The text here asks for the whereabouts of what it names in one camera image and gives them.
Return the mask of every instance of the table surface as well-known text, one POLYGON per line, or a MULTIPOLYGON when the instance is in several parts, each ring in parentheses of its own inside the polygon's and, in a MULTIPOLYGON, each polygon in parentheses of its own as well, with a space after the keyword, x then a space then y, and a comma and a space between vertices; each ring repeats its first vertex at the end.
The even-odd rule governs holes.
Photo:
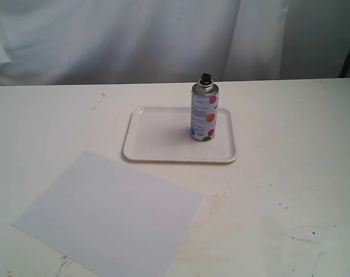
MULTIPOLYGON (((350 276, 350 79, 218 85, 235 162, 132 164, 204 196, 167 277, 350 276)), ((97 276, 11 224, 83 151, 126 163, 131 112, 191 86, 0 87, 0 276, 97 276)))

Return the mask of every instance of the plastic tray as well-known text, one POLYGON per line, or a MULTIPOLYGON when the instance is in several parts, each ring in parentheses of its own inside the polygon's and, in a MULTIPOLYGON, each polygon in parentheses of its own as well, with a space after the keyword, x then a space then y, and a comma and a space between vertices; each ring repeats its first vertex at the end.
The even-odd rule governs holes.
POLYGON ((190 135, 188 107, 139 107, 132 113, 124 149, 135 161, 230 163, 238 157, 230 112, 218 109, 215 137, 206 142, 190 135))

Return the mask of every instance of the white curtain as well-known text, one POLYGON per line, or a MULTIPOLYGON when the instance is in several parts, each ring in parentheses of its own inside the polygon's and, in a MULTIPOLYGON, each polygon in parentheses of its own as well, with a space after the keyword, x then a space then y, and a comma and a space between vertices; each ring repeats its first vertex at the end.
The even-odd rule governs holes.
POLYGON ((216 81, 310 78, 302 72, 327 48, 318 47, 339 36, 336 67, 319 76, 335 77, 350 47, 350 0, 318 1, 316 18, 311 0, 0 0, 0 85, 194 82, 203 72, 216 81), (341 25, 310 52, 310 32, 297 26, 320 32, 324 18, 319 27, 332 30, 329 2, 341 25))

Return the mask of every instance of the sheet of paper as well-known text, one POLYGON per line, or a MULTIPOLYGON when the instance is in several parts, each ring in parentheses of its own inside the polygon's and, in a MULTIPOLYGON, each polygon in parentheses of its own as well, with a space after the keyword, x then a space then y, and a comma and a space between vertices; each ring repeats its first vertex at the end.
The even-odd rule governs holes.
POLYGON ((164 277, 201 199, 85 152, 13 226, 101 277, 164 277))

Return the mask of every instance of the colorful dots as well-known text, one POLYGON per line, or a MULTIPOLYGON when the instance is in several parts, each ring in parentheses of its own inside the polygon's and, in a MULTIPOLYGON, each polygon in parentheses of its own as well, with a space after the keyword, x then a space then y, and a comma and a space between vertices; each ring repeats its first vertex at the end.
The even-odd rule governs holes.
POLYGON ((216 100, 217 100, 217 97, 216 96, 211 96, 210 97, 210 104, 213 104, 213 103, 215 103, 216 102, 216 100))
POLYGON ((206 117, 206 121, 207 121, 207 122, 212 122, 214 119, 215 119, 215 114, 209 114, 209 115, 206 117))

